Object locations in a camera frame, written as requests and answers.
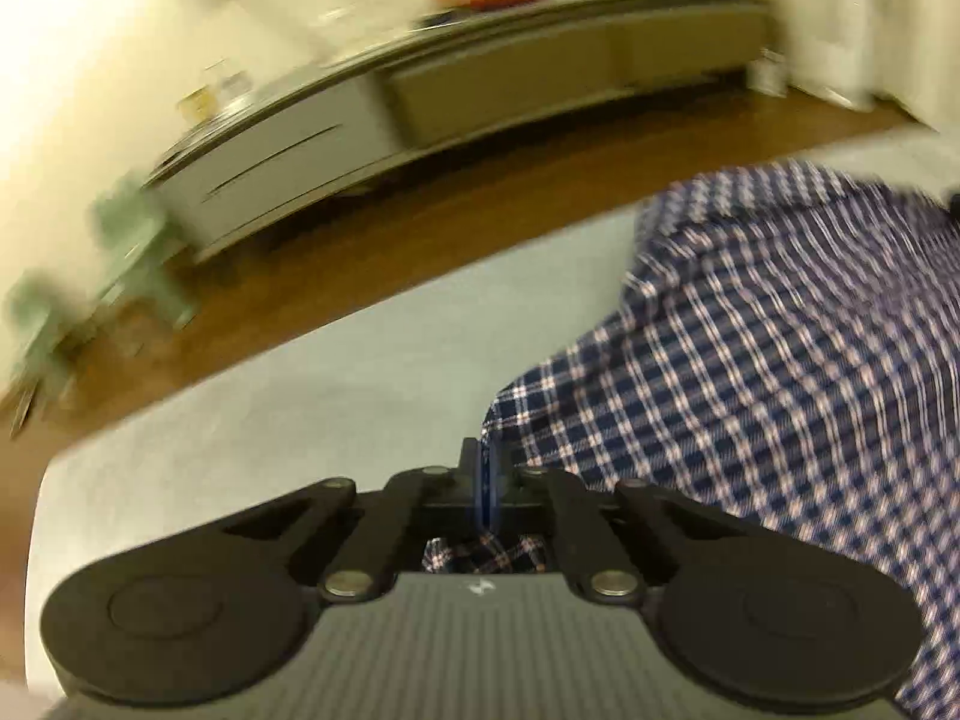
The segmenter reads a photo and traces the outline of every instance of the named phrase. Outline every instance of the blue plaid fabric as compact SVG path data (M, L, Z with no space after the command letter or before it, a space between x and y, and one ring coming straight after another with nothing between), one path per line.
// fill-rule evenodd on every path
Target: blue plaid fabric
M483 437L597 490L665 485L875 565L926 639L901 705L960 718L960 235L913 191L802 162L642 205L619 310L497 396ZM429 570L531 570L534 536Z

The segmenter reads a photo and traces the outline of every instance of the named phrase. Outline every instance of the cabinet drawer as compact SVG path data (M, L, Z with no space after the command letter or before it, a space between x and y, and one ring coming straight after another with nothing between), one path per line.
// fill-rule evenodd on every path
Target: cabinet drawer
M622 81L651 88L746 65L766 46L768 25L765 6L730 4L625 16L611 30Z
M266 133L275 135L275 143L268 143ZM240 145L235 143L248 135ZM253 146L265 156L252 161ZM363 76L241 132L168 179L166 194L176 213L209 245L399 149L371 79Z
M203 177L210 188L282 153L320 132L349 122L368 107L373 93L366 76L344 81L245 129L203 156Z
M396 71L390 86L417 146L608 92L608 21L491 40Z

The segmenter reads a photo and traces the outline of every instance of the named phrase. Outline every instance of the white curtain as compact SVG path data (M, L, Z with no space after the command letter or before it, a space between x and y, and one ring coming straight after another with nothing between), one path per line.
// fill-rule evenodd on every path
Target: white curtain
M796 86L866 107L899 101L960 127L960 0L774 0Z

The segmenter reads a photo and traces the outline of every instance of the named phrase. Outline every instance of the logo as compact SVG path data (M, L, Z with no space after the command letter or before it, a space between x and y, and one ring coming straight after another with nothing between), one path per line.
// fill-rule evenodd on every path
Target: logo
M474 595L486 595L489 592L496 590L496 585L493 584L489 579L481 579L479 581L472 581L467 585L467 589Z

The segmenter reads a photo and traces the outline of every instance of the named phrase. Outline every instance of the white cabinet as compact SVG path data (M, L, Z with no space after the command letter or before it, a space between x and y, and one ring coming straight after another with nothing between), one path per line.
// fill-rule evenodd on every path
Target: white cabinet
M618 88L603 18L525 30L415 61L390 74L389 85L422 148L579 107Z
M204 247L400 151L371 76L311 95L240 132L164 182Z

